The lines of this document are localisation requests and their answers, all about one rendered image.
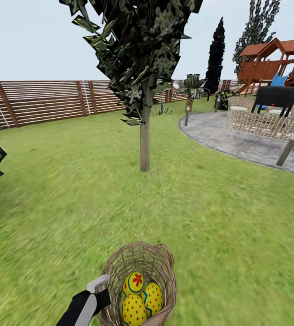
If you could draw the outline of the wicker basket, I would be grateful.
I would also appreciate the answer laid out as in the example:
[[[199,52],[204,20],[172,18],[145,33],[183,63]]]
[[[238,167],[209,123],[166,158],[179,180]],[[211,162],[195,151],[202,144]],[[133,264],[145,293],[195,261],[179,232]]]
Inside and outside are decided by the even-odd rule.
[[[125,244],[124,246],[120,247],[114,254],[112,254],[111,257],[106,261],[106,264],[102,269],[101,276],[103,274],[107,274],[109,268],[111,268],[109,273],[110,278],[114,277],[116,283],[120,282],[124,272],[122,271],[120,274],[118,273],[118,265],[114,265],[113,260],[116,259],[119,255],[121,259],[124,259],[125,256],[123,253],[133,247],[142,247],[140,249],[142,251],[142,258],[139,259],[139,261],[143,266],[145,265],[145,255],[147,252],[152,255],[150,269],[147,270],[147,268],[143,268],[141,270],[143,278],[147,278],[146,283],[156,283],[160,286],[164,284],[162,288],[162,294],[164,297],[162,310],[152,317],[148,316],[142,326],[165,326],[166,321],[173,313],[178,292],[174,272],[174,256],[164,243],[158,244],[156,246],[143,241],[134,241],[130,244]],[[147,249],[147,251],[145,249]],[[157,255],[162,259],[159,263],[156,263]],[[107,284],[98,288],[97,293],[102,292],[106,288],[110,291],[109,295],[111,296],[111,304],[102,309],[99,316],[96,316],[98,323],[101,326],[123,326],[120,311],[121,298],[123,297],[122,288],[116,292],[115,287],[111,284],[111,282],[108,282]]]

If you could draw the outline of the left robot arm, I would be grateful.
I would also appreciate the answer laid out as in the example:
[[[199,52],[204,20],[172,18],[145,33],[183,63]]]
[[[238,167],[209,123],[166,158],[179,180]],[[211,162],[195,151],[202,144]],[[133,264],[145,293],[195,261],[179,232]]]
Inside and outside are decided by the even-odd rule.
[[[93,316],[97,316],[102,309],[111,304],[110,291],[107,288],[97,293],[98,288],[110,281],[110,275],[103,274],[89,282],[87,290],[72,297],[72,302],[56,326],[88,326]]]

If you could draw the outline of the easter egg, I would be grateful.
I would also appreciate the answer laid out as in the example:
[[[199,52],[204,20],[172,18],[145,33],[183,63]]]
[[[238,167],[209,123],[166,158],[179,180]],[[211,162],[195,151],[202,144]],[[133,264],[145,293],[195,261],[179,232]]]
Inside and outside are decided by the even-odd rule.
[[[130,271],[123,279],[122,282],[122,296],[127,298],[130,294],[141,295],[145,287],[145,279],[142,276],[142,273],[138,270]]]
[[[120,311],[123,326],[142,326],[147,319],[145,303],[137,294],[123,299]]]
[[[145,303],[147,317],[152,317],[162,310],[164,297],[162,288],[158,284],[145,284],[140,298]]]

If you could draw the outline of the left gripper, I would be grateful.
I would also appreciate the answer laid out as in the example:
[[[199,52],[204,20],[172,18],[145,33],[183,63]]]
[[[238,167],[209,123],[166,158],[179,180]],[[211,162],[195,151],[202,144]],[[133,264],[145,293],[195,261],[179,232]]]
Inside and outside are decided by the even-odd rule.
[[[94,316],[97,316],[98,314],[100,314],[100,311],[102,309],[104,309],[105,307],[107,307],[108,305],[111,304],[111,299],[110,299],[111,296],[109,295],[109,292],[110,291],[106,288],[102,292],[95,294],[97,301],[98,301],[98,306],[97,306]]]

